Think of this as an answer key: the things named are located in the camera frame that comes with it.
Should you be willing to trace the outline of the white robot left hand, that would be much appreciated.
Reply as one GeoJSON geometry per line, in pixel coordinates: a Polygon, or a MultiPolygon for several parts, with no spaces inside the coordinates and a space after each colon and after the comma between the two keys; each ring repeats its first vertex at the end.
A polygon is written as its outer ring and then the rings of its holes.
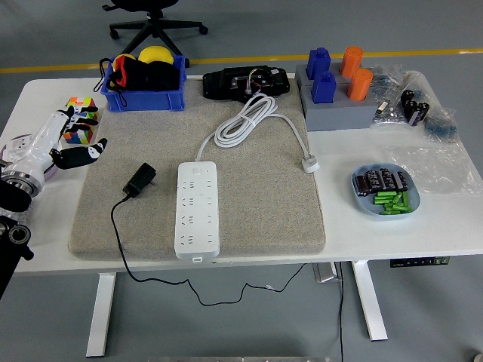
{"type": "Polygon", "coordinates": [[[30,182],[41,185],[45,171],[55,165],[62,170],[83,167],[94,163],[106,148],[107,139],[98,143],[59,150],[62,135],[69,131],[88,130],[98,122],[83,118],[82,113],[96,112],[96,106],[69,106],[51,114],[27,146],[25,155],[2,171],[1,179],[7,182],[30,182]]]}

